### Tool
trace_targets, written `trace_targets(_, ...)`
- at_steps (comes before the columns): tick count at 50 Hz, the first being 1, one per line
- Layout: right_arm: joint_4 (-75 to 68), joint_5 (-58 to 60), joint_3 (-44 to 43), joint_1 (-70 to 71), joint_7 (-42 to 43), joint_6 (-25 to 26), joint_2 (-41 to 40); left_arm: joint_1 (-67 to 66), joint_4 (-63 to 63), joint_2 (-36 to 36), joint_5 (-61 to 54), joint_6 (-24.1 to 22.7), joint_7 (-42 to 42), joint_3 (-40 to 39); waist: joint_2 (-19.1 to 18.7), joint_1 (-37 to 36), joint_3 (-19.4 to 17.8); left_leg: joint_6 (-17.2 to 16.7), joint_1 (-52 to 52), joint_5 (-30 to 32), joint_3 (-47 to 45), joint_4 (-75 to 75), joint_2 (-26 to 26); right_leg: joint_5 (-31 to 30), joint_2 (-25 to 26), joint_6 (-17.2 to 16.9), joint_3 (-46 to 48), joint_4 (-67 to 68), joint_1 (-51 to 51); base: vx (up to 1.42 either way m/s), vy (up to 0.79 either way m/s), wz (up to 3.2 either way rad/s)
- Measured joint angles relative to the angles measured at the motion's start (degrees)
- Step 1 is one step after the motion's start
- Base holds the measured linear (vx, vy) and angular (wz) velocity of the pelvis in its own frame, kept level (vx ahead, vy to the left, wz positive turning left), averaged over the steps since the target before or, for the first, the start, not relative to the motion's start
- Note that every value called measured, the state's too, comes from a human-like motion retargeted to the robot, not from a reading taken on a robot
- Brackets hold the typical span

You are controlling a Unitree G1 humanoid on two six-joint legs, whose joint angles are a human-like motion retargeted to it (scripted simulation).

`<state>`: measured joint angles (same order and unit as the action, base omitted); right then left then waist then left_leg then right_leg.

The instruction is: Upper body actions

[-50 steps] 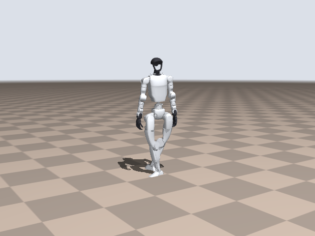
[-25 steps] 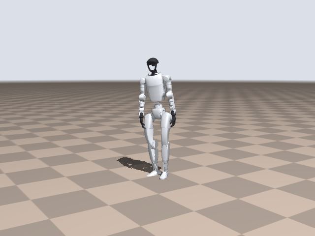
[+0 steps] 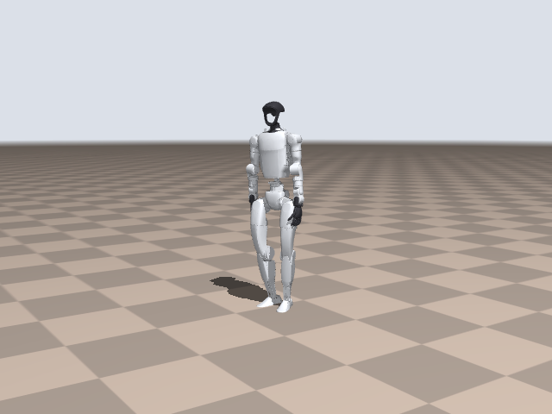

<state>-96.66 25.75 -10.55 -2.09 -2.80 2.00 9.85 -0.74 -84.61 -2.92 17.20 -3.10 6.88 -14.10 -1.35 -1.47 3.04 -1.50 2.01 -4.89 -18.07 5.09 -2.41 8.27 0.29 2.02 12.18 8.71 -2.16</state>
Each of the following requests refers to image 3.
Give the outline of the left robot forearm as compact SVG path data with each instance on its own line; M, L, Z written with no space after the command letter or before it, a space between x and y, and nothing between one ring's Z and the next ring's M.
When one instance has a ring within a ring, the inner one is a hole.
M298 172L299 172L299 176L294 176L294 178L292 178L292 181L293 181L293 195L294 197L298 197L299 198L299 201L298 203L299 204L302 204L304 202L304 190L303 190L303 181L304 181L304 176L303 176L303 169L301 167L301 165L298 166ZM294 202L294 198L293 198L293 202Z

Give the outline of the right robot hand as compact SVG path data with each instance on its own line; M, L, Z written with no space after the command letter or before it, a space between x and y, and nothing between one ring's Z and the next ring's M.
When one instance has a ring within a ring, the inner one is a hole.
M258 199L258 198L257 198L257 199ZM257 200L257 199L256 199L256 200ZM250 195L250 196L249 196L249 203L251 203L250 210L251 210L251 208L252 208L252 203L253 203L254 201L255 201L255 200L254 200L254 195Z

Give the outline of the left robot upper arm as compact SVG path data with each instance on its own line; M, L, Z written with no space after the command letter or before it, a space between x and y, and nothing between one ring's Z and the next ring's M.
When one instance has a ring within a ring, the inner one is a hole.
M299 175L298 166L301 165L302 152L302 137L298 134L286 133L287 143L291 146L292 165L289 171L291 175Z

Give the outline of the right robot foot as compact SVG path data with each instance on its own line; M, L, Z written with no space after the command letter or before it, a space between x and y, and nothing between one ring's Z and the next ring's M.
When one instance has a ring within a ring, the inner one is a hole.
M276 295L276 296L277 296L276 298L267 297L263 302L261 302L260 304L258 304L256 306L257 307L267 307L267 306L270 306L270 305L282 303L281 296L280 295Z

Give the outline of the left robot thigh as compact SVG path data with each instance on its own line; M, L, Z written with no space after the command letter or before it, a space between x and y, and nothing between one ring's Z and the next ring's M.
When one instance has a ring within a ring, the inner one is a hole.
M288 256L289 259L293 253L293 242L297 226L291 226L293 218L288 221L288 218L292 215L295 206L293 205L293 199L284 198L284 203L281 207L279 226L280 226L280 240L281 240L281 252L280 260L283 260L284 256Z

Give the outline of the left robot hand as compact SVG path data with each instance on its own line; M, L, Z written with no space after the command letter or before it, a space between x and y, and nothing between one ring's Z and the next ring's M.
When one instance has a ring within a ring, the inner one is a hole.
M291 226L293 225L293 227L299 225L301 223L301 218L302 218L301 207L303 206L303 204L299 204L298 201L299 201L299 198L295 197L293 202L293 205L295 206L295 208L292 215L288 218L288 221L290 221L293 218L291 223Z

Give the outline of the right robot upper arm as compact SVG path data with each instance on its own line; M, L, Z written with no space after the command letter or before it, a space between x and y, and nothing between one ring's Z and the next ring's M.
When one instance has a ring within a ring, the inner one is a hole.
M259 163L260 163L260 156L259 156L259 149L258 149L258 136L254 135L249 140L250 145L250 159L251 163L247 165L246 171L249 174L256 175L259 173Z

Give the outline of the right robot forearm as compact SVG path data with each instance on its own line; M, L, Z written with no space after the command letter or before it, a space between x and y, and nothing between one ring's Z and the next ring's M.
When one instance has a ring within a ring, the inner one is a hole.
M250 195L254 195L254 200L258 198L258 175L252 175L247 173L248 175L248 198Z

